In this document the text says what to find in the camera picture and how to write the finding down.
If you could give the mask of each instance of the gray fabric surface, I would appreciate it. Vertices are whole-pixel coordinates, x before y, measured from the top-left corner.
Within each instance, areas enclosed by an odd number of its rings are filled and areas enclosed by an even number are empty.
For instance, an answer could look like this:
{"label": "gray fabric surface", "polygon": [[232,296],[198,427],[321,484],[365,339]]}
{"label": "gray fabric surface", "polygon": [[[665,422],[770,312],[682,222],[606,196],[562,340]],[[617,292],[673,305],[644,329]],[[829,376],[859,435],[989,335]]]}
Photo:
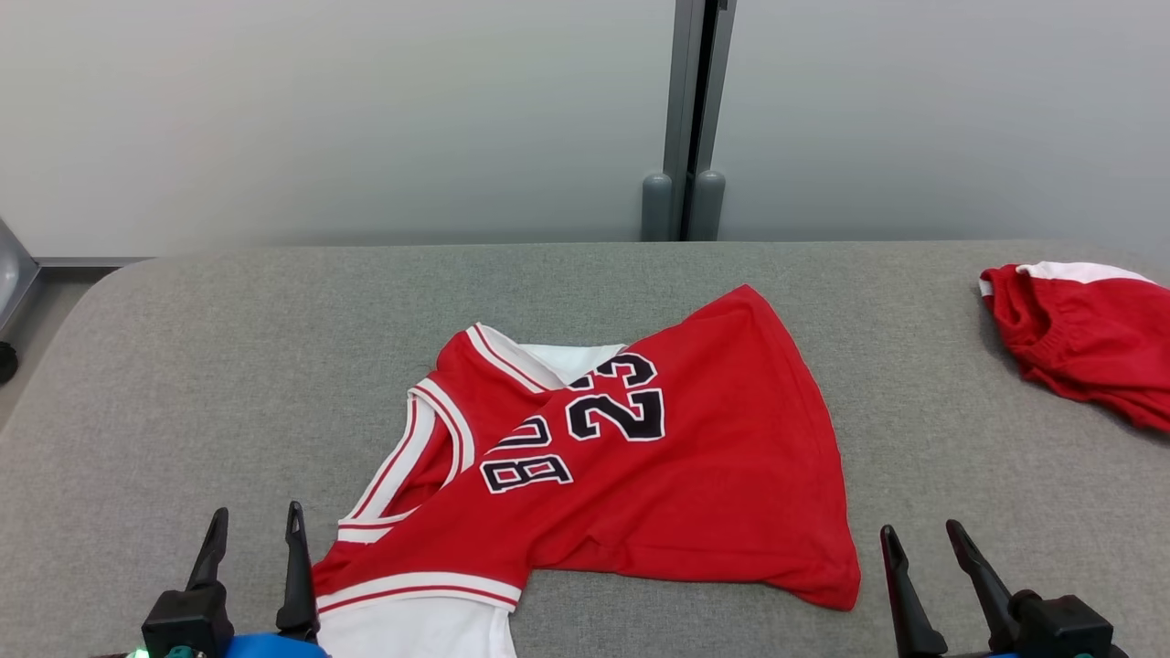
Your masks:
{"label": "gray fabric surface", "polygon": [[948,518],[1010,588],[1078,594],[1130,656],[1161,654],[1170,440],[1019,381],[975,279],[1037,260],[1170,282],[1124,254],[1041,242],[309,248],[132,266],[76,307],[0,434],[0,656],[137,645],[221,505],[229,611],[240,632],[270,629],[289,499],[322,556],[450,335],[483,321],[523,342],[632,342],[743,282],[772,302],[833,416],[856,609],[538,573],[512,618],[522,658],[893,656],[887,522],[935,626],[975,651],[986,631]]}

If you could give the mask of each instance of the folded red garment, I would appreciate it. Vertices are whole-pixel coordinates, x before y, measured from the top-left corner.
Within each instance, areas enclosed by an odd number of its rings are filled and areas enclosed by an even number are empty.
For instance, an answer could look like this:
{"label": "folded red garment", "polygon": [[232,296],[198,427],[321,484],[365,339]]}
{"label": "folded red garment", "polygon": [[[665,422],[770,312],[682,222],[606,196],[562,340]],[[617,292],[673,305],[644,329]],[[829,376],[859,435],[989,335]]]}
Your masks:
{"label": "folded red garment", "polygon": [[1170,432],[1170,289],[1092,262],[1005,265],[979,288],[1024,379]]}

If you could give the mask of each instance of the white wall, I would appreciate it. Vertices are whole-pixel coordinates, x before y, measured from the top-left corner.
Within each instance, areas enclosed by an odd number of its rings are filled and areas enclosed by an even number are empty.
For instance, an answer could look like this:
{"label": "white wall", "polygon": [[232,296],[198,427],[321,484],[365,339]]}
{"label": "white wall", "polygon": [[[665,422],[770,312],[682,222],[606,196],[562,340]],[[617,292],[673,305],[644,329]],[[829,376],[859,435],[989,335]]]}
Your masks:
{"label": "white wall", "polygon": [[633,240],[673,0],[4,0],[0,218],[36,258]]}
{"label": "white wall", "polygon": [[725,240],[1170,253],[1170,5],[739,0],[711,166]]}

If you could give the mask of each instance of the black caster wheel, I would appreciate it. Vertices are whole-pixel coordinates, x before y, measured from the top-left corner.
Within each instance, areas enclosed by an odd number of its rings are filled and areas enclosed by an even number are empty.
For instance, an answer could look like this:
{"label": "black caster wheel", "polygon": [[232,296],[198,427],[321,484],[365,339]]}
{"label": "black caster wheel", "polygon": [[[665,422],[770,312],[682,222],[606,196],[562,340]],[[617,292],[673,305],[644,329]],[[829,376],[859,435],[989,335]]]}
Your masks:
{"label": "black caster wheel", "polygon": [[16,375],[20,362],[16,359],[16,350],[0,341],[0,384],[7,384]]}

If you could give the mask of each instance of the gray floor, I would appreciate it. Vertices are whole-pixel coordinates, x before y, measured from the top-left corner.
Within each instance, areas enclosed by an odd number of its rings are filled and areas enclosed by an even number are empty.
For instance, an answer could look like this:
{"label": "gray floor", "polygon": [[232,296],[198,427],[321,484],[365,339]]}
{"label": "gray floor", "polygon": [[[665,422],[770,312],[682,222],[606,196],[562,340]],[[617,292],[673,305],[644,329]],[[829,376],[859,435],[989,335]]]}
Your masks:
{"label": "gray floor", "polygon": [[0,427],[8,421],[25,385],[36,370],[53,336],[73,307],[94,283],[110,269],[48,268],[42,269],[20,308],[0,329],[0,341],[12,344],[20,359],[20,370],[11,382],[0,386]]}

